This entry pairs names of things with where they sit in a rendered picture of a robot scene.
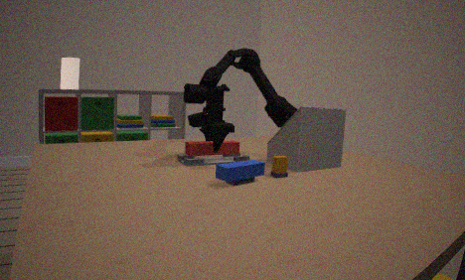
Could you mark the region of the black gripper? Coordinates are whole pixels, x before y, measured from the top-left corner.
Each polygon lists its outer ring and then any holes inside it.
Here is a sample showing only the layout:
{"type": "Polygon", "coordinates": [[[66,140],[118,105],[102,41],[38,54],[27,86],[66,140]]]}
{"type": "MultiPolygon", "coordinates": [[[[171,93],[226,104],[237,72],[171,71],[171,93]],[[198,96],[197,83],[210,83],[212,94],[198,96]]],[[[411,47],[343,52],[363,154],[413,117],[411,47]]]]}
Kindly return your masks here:
{"type": "Polygon", "coordinates": [[[223,120],[223,111],[226,111],[223,104],[206,104],[211,112],[212,124],[199,125],[206,138],[206,141],[213,141],[214,152],[217,153],[229,132],[234,132],[234,125],[223,120]]]}

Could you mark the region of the orange block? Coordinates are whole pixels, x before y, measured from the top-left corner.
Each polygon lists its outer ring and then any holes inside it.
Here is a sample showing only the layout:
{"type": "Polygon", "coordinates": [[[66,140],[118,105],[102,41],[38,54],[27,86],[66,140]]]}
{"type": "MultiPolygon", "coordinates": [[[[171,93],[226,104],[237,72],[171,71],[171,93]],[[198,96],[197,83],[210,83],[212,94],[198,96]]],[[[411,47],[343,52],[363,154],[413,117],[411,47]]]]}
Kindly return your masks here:
{"type": "Polygon", "coordinates": [[[287,172],[288,157],[276,156],[273,157],[272,172],[274,174],[287,172]]]}

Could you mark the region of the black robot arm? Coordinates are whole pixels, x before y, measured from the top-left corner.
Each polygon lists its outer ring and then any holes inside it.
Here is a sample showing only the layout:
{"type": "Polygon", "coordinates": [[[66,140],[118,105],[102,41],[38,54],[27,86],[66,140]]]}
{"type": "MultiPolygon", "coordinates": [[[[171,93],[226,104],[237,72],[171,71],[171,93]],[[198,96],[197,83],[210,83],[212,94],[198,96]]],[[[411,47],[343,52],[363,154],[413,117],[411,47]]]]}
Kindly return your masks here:
{"type": "MultiPolygon", "coordinates": [[[[217,84],[229,66],[234,66],[236,69],[244,70],[251,74],[262,95],[267,100],[264,108],[268,116],[271,117],[278,127],[282,127],[298,111],[284,97],[276,93],[265,73],[260,68],[260,58],[256,51],[246,48],[236,51],[229,50],[214,67],[205,72],[200,84],[186,83],[184,86],[185,103],[204,103],[206,101],[209,104],[224,104],[224,91],[229,89],[225,84],[221,86],[217,86],[217,84]],[[241,57],[238,63],[234,61],[236,57],[241,57]]],[[[211,112],[209,109],[206,112],[206,108],[203,108],[203,112],[194,113],[187,117],[189,125],[192,127],[198,127],[205,123],[207,125],[212,124],[211,112]]]]}

